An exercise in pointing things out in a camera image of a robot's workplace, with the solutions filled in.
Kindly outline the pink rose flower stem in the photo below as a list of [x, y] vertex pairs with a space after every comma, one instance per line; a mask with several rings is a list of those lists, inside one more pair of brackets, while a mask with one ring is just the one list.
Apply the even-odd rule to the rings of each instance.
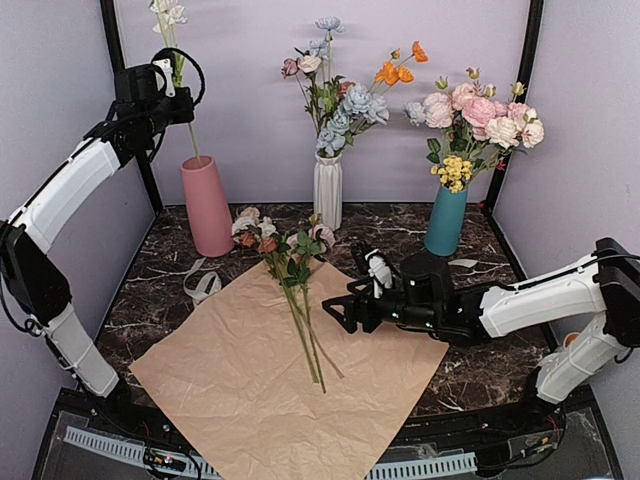
[[311, 381], [317, 384], [325, 394], [327, 388], [320, 356], [324, 357], [339, 378], [343, 378], [344, 375], [326, 353], [315, 333], [311, 318], [309, 283], [312, 276], [312, 263], [324, 261], [324, 254], [328, 253], [335, 244], [335, 236], [333, 230], [324, 223], [320, 213], [313, 214], [309, 222], [308, 230], [302, 229], [286, 240], [289, 249], [285, 281], [291, 313], [299, 331]]

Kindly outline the white poppy flower stem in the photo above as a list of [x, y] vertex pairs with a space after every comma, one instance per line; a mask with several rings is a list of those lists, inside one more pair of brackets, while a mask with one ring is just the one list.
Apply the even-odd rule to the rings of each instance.
[[[151, 0], [149, 10], [156, 18], [156, 24], [152, 30], [161, 35], [164, 46], [178, 48], [176, 27], [188, 22], [185, 16], [185, 7], [176, 0]], [[173, 84], [176, 87], [182, 87], [186, 58], [179, 53], [173, 53], [173, 55], [175, 59]]]

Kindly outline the beige kraft wrapping paper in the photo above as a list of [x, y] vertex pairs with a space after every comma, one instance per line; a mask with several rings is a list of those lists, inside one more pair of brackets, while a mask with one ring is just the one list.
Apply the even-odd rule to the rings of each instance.
[[328, 263], [313, 268], [322, 385], [312, 382], [288, 302], [261, 265], [200, 304], [131, 372], [226, 479], [361, 479], [448, 347], [389, 324], [346, 333], [321, 303], [343, 295], [347, 283]]

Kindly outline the beige ribbon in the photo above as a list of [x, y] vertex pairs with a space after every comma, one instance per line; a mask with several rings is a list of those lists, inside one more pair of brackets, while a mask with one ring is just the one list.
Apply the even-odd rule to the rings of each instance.
[[[215, 270], [202, 271], [205, 262], [206, 258], [196, 260], [186, 272], [182, 281], [183, 291], [191, 299], [194, 307], [198, 307], [202, 302], [217, 294], [222, 289], [221, 278]], [[198, 273], [201, 273], [201, 276], [195, 286], [190, 287], [189, 281]]]

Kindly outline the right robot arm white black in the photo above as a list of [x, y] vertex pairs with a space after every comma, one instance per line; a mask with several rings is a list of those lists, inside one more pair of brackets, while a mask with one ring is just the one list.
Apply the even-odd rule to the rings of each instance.
[[534, 432], [580, 384], [626, 350], [639, 347], [639, 258], [616, 240], [556, 271], [514, 283], [488, 282], [458, 289], [450, 264], [427, 251], [398, 267], [366, 242], [352, 249], [362, 279], [322, 308], [348, 333], [374, 332], [383, 323], [425, 333], [457, 347], [486, 344], [534, 325], [591, 315], [568, 344], [544, 357], [527, 378], [510, 424]]

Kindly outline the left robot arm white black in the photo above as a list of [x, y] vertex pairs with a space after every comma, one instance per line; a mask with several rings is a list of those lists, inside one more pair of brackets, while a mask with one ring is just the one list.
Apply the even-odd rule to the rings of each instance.
[[108, 117], [1, 223], [1, 293], [11, 295], [26, 315], [15, 328], [43, 337], [61, 367], [103, 399], [114, 395], [121, 380], [79, 320], [70, 285], [48, 252], [100, 185], [134, 157], [154, 150], [156, 136], [168, 126], [191, 122], [201, 100], [174, 85], [167, 58], [118, 72], [115, 91]]

